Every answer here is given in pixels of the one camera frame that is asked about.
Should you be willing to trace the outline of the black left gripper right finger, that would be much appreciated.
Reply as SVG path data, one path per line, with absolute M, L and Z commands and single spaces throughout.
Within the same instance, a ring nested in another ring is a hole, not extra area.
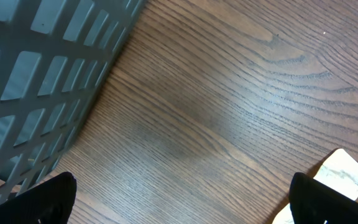
M 321 182 L 297 172 L 289 191 L 295 224 L 358 223 L 358 203 Z

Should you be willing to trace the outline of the brown snack bag red label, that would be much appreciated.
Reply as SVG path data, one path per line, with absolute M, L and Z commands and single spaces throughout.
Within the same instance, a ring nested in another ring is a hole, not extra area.
M 358 162 L 344 149 L 330 153 L 311 178 L 358 203 Z M 276 214 L 273 222 L 295 224 L 289 202 Z

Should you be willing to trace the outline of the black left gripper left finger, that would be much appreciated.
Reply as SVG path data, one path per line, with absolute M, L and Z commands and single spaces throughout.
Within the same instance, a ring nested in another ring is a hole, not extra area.
M 63 172 L 0 205 L 0 224 L 67 223 L 76 190 L 72 173 Z

